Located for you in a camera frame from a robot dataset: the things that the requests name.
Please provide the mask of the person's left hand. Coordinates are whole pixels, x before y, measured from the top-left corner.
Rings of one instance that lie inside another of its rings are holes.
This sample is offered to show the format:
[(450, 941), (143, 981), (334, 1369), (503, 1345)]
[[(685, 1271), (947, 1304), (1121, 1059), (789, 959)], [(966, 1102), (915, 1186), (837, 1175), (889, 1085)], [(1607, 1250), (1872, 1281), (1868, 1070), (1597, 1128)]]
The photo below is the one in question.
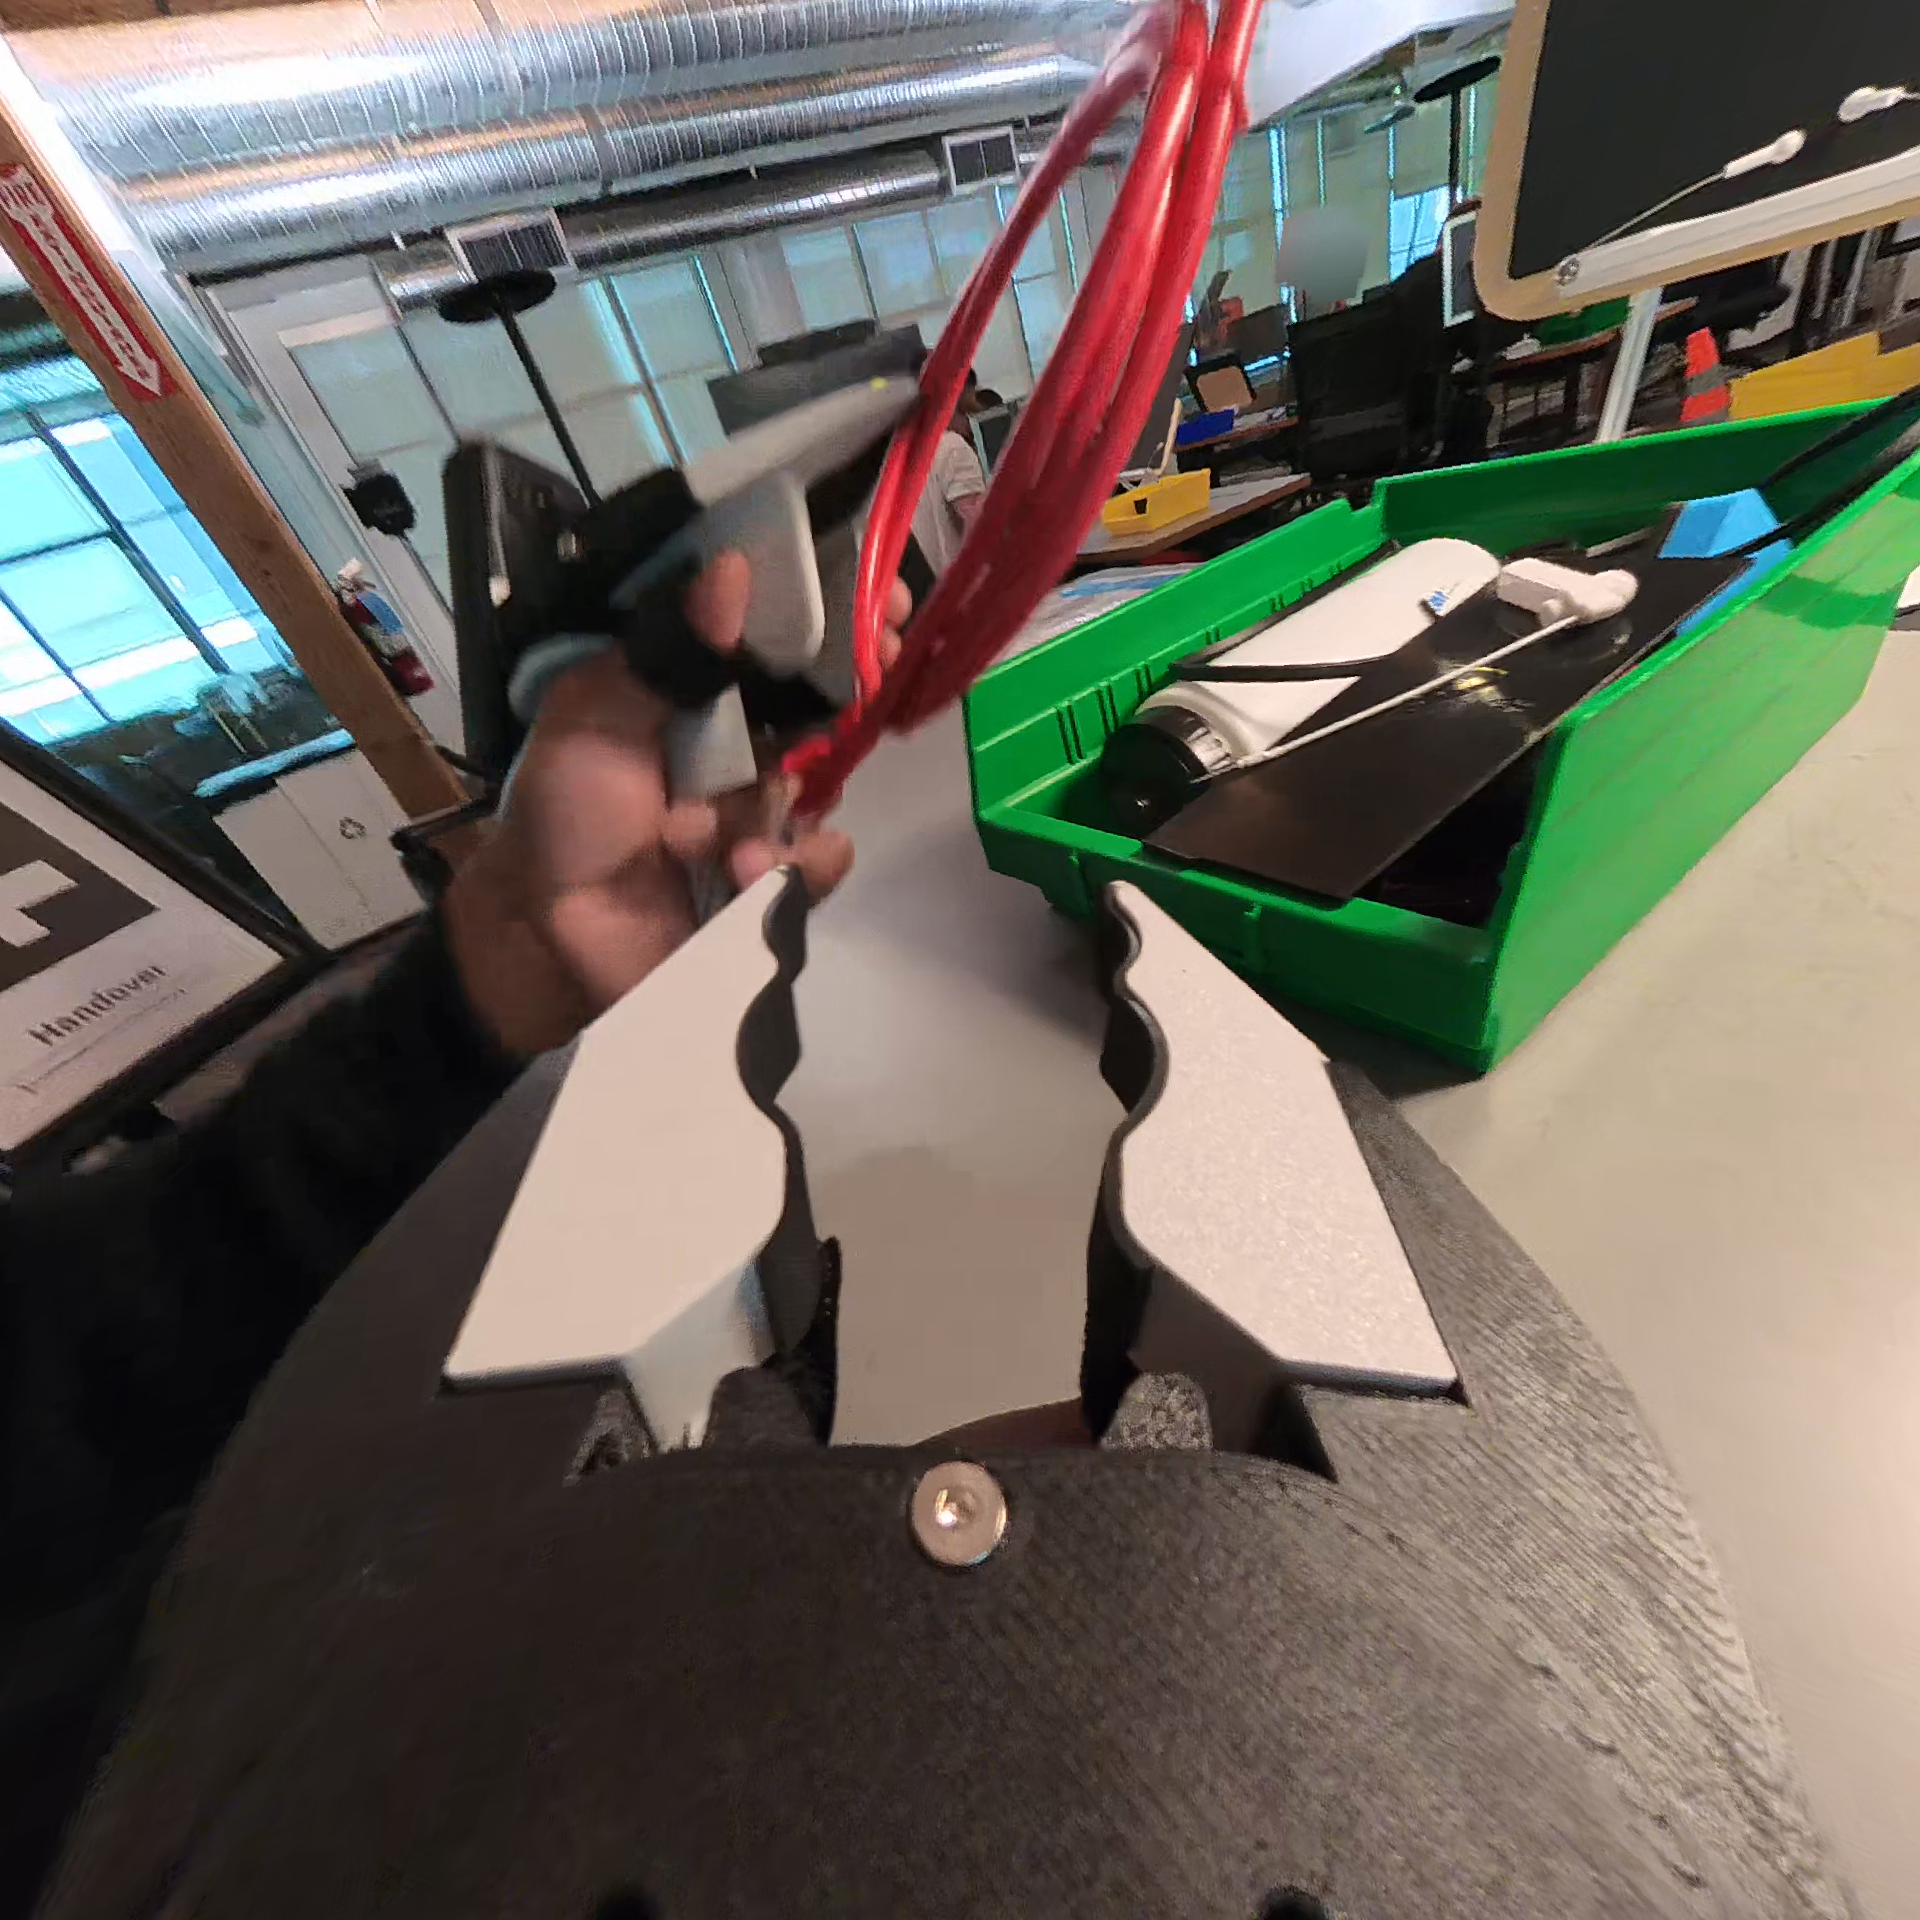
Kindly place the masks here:
[(715, 802), (667, 780), (671, 706), (609, 645), (544, 693), (490, 833), (439, 907), (479, 1025), (518, 1059), (572, 1043), (697, 930), (688, 873), (733, 886), (789, 866), (813, 897), (851, 873), (851, 839), (804, 828), (775, 842), (775, 781)]

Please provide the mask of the yellow storage bin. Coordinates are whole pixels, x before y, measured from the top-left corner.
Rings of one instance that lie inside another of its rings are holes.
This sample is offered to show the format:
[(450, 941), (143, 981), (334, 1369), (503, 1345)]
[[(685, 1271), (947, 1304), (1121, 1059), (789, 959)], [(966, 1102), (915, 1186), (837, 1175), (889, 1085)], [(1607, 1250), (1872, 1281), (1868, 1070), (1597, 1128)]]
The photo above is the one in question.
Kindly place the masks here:
[(1917, 385), (1917, 338), (1858, 334), (1729, 383), (1727, 419), (1773, 419), (1879, 403)]

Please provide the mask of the large silver air duct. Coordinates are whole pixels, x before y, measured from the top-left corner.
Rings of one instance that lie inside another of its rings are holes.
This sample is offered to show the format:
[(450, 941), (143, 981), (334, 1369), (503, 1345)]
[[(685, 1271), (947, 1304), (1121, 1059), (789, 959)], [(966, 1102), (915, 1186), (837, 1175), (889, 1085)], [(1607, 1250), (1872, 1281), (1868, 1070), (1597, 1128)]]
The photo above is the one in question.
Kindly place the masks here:
[(518, 130), (857, 59), (1092, 56), (1131, 4), (275, 4), (1, 36), (112, 182)]

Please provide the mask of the black office chair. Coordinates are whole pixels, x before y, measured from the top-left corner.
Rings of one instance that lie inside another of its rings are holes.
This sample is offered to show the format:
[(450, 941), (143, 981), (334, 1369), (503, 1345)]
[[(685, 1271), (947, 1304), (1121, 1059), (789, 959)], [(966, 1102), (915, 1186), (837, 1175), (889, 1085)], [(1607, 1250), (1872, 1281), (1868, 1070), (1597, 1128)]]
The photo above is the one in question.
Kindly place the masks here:
[(1381, 295), (1291, 328), (1293, 458), (1320, 491), (1352, 491), (1437, 458), (1457, 351), (1437, 259)]

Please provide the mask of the red fire extinguisher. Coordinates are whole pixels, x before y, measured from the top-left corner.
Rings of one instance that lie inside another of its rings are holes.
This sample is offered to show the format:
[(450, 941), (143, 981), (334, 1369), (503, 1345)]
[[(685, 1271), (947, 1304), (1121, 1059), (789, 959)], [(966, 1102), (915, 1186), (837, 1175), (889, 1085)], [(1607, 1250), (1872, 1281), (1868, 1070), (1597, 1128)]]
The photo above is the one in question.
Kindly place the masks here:
[(330, 594), (347, 628), (402, 699), (418, 699), (435, 688), (415, 642), (384, 594), (370, 586), (361, 560), (354, 559), (334, 571)]

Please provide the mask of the black monitor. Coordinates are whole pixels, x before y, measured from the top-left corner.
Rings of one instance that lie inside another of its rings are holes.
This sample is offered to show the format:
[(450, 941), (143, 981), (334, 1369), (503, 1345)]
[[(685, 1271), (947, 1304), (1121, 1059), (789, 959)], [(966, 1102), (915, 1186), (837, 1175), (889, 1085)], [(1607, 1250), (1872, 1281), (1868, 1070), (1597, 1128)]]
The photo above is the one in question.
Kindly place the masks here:
[(841, 322), (765, 342), (753, 368), (708, 379), (709, 411), (725, 440), (789, 413), (810, 399), (875, 377), (918, 377), (925, 359), (920, 322)]

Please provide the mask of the wooden post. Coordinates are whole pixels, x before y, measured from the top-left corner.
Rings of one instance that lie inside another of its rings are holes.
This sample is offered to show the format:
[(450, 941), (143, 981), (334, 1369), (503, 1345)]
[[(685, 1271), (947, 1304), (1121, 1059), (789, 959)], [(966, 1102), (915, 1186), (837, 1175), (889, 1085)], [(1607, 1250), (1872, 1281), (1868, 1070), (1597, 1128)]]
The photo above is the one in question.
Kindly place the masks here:
[(355, 635), (343, 620), (330, 583), (285, 525), (270, 492), (259, 485), (248, 454), (234, 441), (229, 423), (205, 396), (201, 373), (214, 372), (218, 346), (201, 341), (190, 358), (166, 317), (184, 321), (166, 274), (133, 239), (126, 222), (108, 205), (74, 142), (40, 100), (11, 48), (1, 48), (1, 164), (26, 164), (76, 230), (99, 278), (116, 288), (136, 321), (170, 363), (177, 392), (160, 403), (142, 403), (116, 377), (95, 342), (61, 305), (58, 287), (37, 266), (1, 222), (1, 247), (26, 274), (40, 305), (54, 317), (67, 346), (103, 385), (112, 409), (129, 419), (136, 440), (177, 491), (224, 560), (236, 571), (276, 637), (299, 662), (323, 706), (347, 729), (351, 740), (381, 780), (408, 822), (445, 814), (466, 802), (464, 781), (439, 753), (409, 706), (384, 682)]

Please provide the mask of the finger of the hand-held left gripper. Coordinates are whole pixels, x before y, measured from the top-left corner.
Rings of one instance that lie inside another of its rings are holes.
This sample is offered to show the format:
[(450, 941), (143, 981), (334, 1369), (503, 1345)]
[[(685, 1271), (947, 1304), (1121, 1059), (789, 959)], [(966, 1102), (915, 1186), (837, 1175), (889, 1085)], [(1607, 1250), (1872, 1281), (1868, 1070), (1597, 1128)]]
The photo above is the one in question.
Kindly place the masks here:
[(685, 467), (698, 559), (749, 569), (741, 649), (766, 672), (850, 672), (857, 545), (918, 383), (854, 383), (748, 426)]
[(661, 729), (661, 790), (667, 799), (725, 799), (756, 784), (756, 740), (741, 697), (712, 697), (702, 707), (671, 707)]

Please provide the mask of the slim silver air duct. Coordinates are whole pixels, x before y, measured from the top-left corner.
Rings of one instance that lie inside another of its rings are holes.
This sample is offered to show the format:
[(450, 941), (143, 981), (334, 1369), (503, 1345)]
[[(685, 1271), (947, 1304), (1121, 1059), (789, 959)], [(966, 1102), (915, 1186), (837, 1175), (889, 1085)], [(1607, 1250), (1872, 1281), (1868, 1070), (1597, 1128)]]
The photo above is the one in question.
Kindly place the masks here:
[[(780, 164), (749, 176), (666, 188), (646, 196), (572, 205), (554, 209), (562, 259), (534, 263), (549, 273), (612, 273), (646, 259), (667, 259), (743, 240), (775, 230), (844, 225), (875, 213), (937, 205), (952, 196), (944, 157), (908, 142), (807, 164)], [(190, 284), (232, 284), (251, 274), (317, 266), (337, 259), (365, 259), (402, 310), (429, 305), (472, 280), (453, 240), (435, 233), (389, 234), (384, 240), (327, 244), (295, 250), (275, 240), (263, 259), (187, 256), (176, 274)]]

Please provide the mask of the black-framed marker sign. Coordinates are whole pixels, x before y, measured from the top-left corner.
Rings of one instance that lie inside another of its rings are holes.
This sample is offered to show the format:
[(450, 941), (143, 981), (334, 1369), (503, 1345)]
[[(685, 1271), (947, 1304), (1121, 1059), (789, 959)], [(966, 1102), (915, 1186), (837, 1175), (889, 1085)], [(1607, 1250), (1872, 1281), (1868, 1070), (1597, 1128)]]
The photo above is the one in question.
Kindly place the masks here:
[(1, 730), (1, 1173), (95, 1144), (323, 959), (263, 896)]

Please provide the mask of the clear bag of papers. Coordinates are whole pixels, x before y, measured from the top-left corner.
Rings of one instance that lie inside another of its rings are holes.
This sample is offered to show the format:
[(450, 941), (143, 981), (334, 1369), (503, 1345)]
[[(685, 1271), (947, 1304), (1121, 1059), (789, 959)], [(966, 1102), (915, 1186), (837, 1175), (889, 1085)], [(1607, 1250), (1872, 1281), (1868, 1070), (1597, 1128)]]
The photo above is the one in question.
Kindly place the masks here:
[(1049, 603), (1073, 617), (1096, 617), (1099, 608), (1121, 607), (1165, 583), (1184, 581), (1199, 564), (1138, 564), (1092, 569), (1049, 593)]

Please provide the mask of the green plastic bin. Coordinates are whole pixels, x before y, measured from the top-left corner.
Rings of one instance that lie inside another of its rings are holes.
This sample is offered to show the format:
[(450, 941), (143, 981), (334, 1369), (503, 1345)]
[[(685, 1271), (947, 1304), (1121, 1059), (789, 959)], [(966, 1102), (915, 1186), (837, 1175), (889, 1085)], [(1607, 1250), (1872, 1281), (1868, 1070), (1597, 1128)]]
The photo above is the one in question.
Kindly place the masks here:
[[(1161, 855), (1107, 814), (1102, 748), (1177, 661), (1390, 546), (1603, 569), (1675, 505), (1747, 488), (1791, 556), (1695, 608), (1362, 896)], [(991, 669), (961, 706), (978, 846), (1079, 920), (1129, 882), (1249, 986), (1485, 1070), (1848, 713), (1913, 566), (1913, 396), (1390, 477)]]

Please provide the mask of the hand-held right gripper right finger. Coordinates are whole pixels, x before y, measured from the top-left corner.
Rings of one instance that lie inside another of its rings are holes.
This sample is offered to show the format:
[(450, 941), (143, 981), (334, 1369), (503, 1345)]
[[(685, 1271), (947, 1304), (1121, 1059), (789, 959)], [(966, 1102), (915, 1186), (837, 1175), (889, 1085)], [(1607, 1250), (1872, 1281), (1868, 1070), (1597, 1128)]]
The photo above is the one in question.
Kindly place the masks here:
[(1313, 1454), (1301, 1391), (1461, 1400), (1330, 1066), (1129, 882), (1099, 901), (1121, 1117), (1087, 1251), (1080, 1407), (1184, 1376), (1225, 1454)]

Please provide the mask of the red arrow sign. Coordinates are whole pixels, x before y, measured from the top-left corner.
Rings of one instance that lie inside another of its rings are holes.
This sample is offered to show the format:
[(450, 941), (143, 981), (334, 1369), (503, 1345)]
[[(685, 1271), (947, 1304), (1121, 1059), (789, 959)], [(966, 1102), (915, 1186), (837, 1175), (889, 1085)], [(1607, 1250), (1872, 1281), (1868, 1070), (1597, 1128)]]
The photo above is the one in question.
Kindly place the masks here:
[(99, 263), (26, 164), (1, 167), (1, 222), (28, 259), (58, 287), (61, 305), (129, 393), (142, 403), (171, 396), (177, 383), (170, 363), (154, 351), (126, 301), (99, 278)]

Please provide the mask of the white cylinder with black cap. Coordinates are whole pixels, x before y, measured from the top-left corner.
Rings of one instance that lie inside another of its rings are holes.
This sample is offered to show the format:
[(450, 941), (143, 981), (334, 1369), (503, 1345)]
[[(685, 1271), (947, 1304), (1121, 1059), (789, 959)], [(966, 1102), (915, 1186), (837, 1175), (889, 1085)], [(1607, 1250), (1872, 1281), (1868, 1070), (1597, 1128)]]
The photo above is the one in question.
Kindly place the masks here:
[(1107, 811), (1134, 835), (1161, 828), (1205, 781), (1301, 730), (1498, 571), (1501, 560), (1471, 540), (1390, 546), (1277, 617), (1187, 654), (1102, 748)]

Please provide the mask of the cream-framed black board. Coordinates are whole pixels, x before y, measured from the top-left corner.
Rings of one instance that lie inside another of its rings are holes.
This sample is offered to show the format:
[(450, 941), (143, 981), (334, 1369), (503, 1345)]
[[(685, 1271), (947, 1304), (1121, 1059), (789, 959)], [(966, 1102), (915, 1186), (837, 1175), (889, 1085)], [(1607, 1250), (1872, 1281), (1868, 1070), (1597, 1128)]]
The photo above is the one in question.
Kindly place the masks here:
[(1516, 4), (1475, 219), (1492, 314), (1913, 216), (1913, 4)]

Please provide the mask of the wooden desk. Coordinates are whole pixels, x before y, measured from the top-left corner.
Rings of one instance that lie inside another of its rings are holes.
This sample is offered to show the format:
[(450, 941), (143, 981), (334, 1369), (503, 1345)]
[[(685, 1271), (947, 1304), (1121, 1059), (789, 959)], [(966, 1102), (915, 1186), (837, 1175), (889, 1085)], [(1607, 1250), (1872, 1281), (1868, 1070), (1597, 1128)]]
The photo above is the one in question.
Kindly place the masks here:
[(1289, 508), (1311, 492), (1308, 472), (1263, 472), (1209, 491), (1209, 502), (1192, 513), (1150, 528), (1140, 516), (1129, 525), (1107, 528), (1096, 522), (1080, 537), (1070, 571), (1150, 564), (1174, 550), (1192, 546), (1222, 528)]

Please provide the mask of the small yellow bin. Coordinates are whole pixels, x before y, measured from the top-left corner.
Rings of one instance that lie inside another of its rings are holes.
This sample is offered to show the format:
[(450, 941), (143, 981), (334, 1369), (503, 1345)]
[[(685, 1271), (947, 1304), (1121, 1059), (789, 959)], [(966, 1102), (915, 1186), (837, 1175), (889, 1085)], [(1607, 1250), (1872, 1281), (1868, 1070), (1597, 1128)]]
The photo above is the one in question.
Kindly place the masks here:
[(1112, 492), (1099, 511), (1110, 537), (1155, 536), (1174, 522), (1204, 516), (1211, 499), (1211, 467), (1174, 470)]

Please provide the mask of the white low cabinet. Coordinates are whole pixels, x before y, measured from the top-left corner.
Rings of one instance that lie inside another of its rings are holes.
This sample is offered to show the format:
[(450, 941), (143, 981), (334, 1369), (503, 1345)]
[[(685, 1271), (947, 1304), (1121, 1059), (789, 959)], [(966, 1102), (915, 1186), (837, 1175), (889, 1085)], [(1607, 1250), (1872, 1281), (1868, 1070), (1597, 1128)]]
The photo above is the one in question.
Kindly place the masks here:
[(214, 773), (195, 799), (317, 947), (358, 947), (422, 914), (389, 845), (405, 816), (344, 730)]

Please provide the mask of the black disc-top floor stand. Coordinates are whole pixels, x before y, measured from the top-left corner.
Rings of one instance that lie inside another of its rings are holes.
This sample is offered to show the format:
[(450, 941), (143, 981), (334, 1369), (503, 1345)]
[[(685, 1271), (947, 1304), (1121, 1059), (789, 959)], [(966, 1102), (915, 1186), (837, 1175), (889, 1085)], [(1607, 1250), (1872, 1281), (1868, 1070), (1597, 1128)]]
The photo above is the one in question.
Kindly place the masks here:
[(588, 508), (599, 505), (599, 491), (595, 488), (588, 477), (588, 464), (582, 461), (582, 454), (562, 419), (562, 411), (558, 406), (558, 396), (552, 393), (539, 363), (534, 359), (532, 346), (522, 338), (521, 328), (521, 314), (544, 305), (552, 301), (558, 291), (558, 278), (549, 268), (511, 268), (511, 273), (494, 273), (483, 274), (479, 280), (470, 280), (435, 302), (435, 314), (445, 322), (453, 327), (483, 327), (494, 322), (501, 334), (506, 338), (506, 346), (511, 349), (514, 359), (521, 363), (521, 372), (532, 389), (532, 396), (538, 399), (539, 416), (549, 426), (562, 461), (586, 499)]
[(1457, 213), (1463, 205), (1463, 158), (1467, 158), (1467, 108), (1463, 96), (1475, 90), (1482, 79), (1501, 70), (1501, 56), (1475, 56), (1463, 65), (1454, 65), (1446, 73), (1432, 77), (1409, 94), (1412, 108), (1426, 108), (1434, 103), (1446, 106), (1446, 192), (1449, 213)]

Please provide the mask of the black sheet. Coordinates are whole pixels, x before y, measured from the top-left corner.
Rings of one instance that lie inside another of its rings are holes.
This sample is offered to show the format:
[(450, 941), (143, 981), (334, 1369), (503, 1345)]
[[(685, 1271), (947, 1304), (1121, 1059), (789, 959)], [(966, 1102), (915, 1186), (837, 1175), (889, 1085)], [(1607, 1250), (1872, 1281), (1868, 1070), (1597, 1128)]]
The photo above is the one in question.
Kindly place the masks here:
[[(1541, 641), (1457, 692), (1429, 693), (1293, 756), (1218, 775), (1138, 839), (1161, 855), (1311, 897), (1341, 904), (1362, 896), (1589, 693), (1685, 628), (1732, 571), (1716, 559), (1659, 560), (1659, 540), (1647, 536), (1613, 553), (1613, 569), (1635, 576), (1635, 598), (1617, 617)], [(1300, 733), (1532, 628), (1535, 614), (1501, 607), (1488, 583), (1443, 611), (1426, 635), (1372, 662), (1352, 692), (1313, 713)]]

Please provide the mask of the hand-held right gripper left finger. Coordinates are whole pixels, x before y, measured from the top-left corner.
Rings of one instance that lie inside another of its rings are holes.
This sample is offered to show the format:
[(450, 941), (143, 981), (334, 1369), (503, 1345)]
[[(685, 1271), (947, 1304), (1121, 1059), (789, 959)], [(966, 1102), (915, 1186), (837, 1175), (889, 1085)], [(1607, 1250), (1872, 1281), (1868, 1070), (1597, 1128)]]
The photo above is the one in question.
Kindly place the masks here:
[(622, 1386), (698, 1447), (715, 1386), (793, 1353), (824, 1294), (780, 1112), (807, 883), (760, 876), (575, 1044), (445, 1356), (453, 1391)]

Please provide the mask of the blue black sponge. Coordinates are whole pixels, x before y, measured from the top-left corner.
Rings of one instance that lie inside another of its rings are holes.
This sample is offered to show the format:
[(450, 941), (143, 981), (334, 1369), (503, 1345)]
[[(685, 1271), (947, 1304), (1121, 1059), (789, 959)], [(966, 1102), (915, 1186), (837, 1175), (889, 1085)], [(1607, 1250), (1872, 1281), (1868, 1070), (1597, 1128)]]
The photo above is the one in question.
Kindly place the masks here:
[(1787, 537), (1764, 492), (1753, 488), (1675, 505), (1657, 550), (1659, 560), (1716, 559), (1732, 564), (1732, 571), (1702, 603), (1698, 617), (1708, 614), (1708, 607), (1735, 600), (1753, 576), (1788, 556), (1791, 537)]

